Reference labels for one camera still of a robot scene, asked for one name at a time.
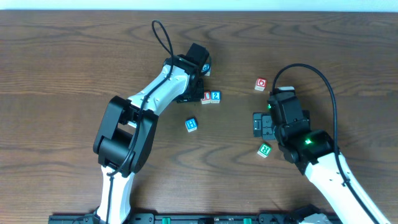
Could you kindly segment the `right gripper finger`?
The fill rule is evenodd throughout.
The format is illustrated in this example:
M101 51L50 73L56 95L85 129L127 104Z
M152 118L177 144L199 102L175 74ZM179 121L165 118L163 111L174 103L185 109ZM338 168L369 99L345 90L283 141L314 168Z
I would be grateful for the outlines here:
M274 125L271 115L262 115L262 138L263 140L275 140Z
M262 137L262 113L253 113L253 135L256 138Z

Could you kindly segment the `red letter I block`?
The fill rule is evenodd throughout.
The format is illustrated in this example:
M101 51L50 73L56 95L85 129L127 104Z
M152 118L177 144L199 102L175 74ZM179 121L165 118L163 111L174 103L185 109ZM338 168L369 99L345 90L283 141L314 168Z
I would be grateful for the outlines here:
M211 92L210 91L205 91L203 93L203 98L201 99L201 104L209 104L211 103Z

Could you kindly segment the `blue number 2 block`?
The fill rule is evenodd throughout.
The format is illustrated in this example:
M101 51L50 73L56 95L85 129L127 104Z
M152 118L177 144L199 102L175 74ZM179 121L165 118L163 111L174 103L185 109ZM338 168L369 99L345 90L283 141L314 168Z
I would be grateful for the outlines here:
M211 103L218 104L221 101L221 92L220 91L212 91L211 92Z

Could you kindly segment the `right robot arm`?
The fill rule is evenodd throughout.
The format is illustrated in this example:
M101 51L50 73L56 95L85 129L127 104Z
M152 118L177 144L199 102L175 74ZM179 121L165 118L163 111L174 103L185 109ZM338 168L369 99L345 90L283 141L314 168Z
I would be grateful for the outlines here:
M276 88L267 102L268 113L253 114L254 136L276 140L284 159L322 193L342 223L388 223L356 180L335 136L311 129L294 88Z

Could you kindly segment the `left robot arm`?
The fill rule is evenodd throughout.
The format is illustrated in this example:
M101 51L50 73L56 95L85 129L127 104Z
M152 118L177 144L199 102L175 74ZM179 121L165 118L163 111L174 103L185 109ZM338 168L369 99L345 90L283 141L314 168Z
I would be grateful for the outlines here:
M165 59L160 74L139 93L109 101L93 144L103 174L95 223L127 221L134 176L149 157L159 116L173 101L203 98L203 68L209 57L206 48L192 44L186 54Z

